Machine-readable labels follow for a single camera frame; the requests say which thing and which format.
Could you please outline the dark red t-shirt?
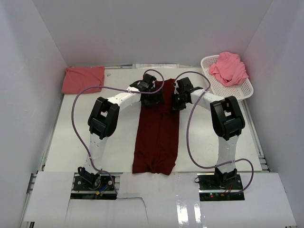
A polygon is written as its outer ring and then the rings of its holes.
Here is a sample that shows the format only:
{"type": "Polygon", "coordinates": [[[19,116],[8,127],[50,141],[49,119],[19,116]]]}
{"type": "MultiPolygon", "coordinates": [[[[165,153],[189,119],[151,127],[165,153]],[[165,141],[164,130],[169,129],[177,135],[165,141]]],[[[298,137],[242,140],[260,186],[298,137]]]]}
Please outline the dark red t-shirt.
{"type": "Polygon", "coordinates": [[[164,82],[164,104],[141,107],[132,173],[170,175],[178,156],[180,112],[172,109],[174,79],[164,82]]]}

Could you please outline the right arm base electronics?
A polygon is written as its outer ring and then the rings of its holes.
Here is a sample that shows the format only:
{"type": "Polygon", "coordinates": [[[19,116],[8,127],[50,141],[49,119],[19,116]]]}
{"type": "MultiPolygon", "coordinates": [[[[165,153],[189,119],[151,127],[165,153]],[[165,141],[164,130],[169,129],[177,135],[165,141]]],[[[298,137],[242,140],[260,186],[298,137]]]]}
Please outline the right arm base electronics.
{"type": "Polygon", "coordinates": [[[215,201],[244,201],[245,196],[241,191],[243,184],[239,174],[233,180],[220,183],[215,175],[198,175],[194,182],[199,185],[199,199],[201,202],[215,201]]]}

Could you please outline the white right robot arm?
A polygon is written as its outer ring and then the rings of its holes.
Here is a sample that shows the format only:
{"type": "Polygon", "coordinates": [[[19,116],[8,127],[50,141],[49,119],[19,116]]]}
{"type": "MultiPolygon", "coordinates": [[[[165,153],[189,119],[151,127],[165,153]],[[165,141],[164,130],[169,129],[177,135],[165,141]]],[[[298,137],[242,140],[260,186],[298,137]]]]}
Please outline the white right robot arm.
{"type": "Polygon", "coordinates": [[[234,96],[220,97],[211,94],[202,87],[194,87],[189,78],[175,80],[175,92],[172,94],[173,110],[181,111],[186,104],[193,104],[186,127],[186,146],[191,161],[202,169],[214,169],[215,185],[226,189],[237,176],[236,147],[239,136],[245,128],[245,120],[234,96]],[[196,106],[211,113],[212,126],[218,136],[218,160],[214,166],[201,166],[192,157],[190,151],[190,123],[196,106]]]}

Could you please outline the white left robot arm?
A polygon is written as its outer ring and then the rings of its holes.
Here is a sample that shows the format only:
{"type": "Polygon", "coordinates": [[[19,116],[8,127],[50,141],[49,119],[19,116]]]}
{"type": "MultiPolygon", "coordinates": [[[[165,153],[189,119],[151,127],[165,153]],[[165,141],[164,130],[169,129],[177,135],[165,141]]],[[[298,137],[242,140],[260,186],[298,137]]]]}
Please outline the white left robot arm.
{"type": "Polygon", "coordinates": [[[130,84],[125,90],[107,86],[107,89],[116,90],[120,93],[109,98],[99,97],[96,99],[87,122],[90,133],[89,146],[86,146],[76,130],[74,111],[76,101],[80,95],[76,96],[72,105],[72,126],[87,152],[85,164],[78,168],[78,173],[84,178],[84,184],[89,189],[94,190],[99,187],[100,177],[97,174],[108,174],[107,171],[102,169],[102,158],[108,138],[116,130],[119,113],[137,102],[148,106],[162,103],[160,97],[163,86],[164,81],[161,82],[160,86],[157,86],[156,77],[148,73],[144,73],[143,79],[130,84]]]}

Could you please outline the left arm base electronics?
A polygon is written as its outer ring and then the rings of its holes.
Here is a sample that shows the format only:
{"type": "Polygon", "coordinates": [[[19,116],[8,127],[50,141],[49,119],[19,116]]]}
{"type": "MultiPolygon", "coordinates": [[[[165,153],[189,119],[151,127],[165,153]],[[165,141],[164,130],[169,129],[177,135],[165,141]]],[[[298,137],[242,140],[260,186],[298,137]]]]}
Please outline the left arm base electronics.
{"type": "Polygon", "coordinates": [[[87,171],[74,175],[70,198],[73,200],[116,200],[119,176],[93,174],[87,171]]]}

